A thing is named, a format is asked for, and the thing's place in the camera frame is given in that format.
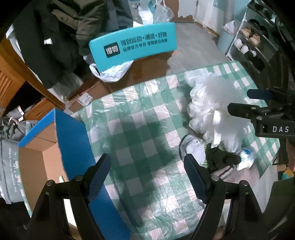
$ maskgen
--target screw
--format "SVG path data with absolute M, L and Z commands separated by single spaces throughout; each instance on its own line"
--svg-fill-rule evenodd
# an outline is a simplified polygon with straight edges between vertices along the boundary
M 81 181 L 83 179 L 83 176 L 82 175 L 78 175 L 75 177 L 75 180 L 76 181 Z
M 215 182 L 217 182 L 219 180 L 219 176 L 216 176 L 216 175 L 213 175 L 211 178 Z
M 48 180 L 48 181 L 46 182 L 46 185 L 47 185 L 47 186 L 51 186 L 52 184 L 54 184 L 54 181 L 53 181 L 53 180 Z
M 246 180 L 242 180 L 241 184 L 243 184 L 244 186 L 248 186 L 248 182 Z

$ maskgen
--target wooden cabinet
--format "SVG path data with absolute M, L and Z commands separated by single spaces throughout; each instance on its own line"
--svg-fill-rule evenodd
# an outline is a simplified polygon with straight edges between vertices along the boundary
M 0 43 L 1 115 L 5 112 L 5 109 L 25 82 L 28 82 L 34 89 L 44 96 L 39 103 L 25 114 L 25 119 L 40 120 L 54 107 L 64 110 L 65 105 L 44 87 L 14 51 L 9 40 L 4 38 Z
M 46 98 L 38 102 L 30 111 L 24 115 L 25 120 L 40 120 L 55 106 Z
M 0 70 L 0 106 L 6 108 L 24 82 L 13 80 Z

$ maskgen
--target green checkered tablecloth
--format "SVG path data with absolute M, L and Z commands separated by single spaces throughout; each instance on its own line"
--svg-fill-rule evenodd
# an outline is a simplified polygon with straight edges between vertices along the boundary
M 205 68 L 232 81 L 245 97 L 257 88 L 239 62 Z M 93 154 L 112 159 L 106 189 L 134 239 L 177 239 L 192 232 L 203 212 L 178 155 L 189 133 L 191 88 L 182 72 L 140 83 L 93 101 L 73 116 L 86 125 Z M 260 107 L 263 101 L 254 101 Z M 257 152 L 260 176 L 279 149 L 277 139 L 257 138 L 254 129 L 243 146 Z

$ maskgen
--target gray bag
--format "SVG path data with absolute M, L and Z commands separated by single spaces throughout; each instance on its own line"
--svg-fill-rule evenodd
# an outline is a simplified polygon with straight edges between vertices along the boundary
M 0 140 L 0 184 L 7 204 L 23 201 L 19 188 L 20 175 L 16 171 L 17 144 L 18 142 L 8 139 Z

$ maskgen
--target bucket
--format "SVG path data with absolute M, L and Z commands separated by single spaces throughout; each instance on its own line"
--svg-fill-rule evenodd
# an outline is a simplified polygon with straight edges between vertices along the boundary
M 224 54 L 226 54 L 235 36 L 231 35 L 227 31 L 225 31 L 223 28 L 222 30 L 223 31 L 218 39 L 217 48 L 220 51 L 222 51 Z

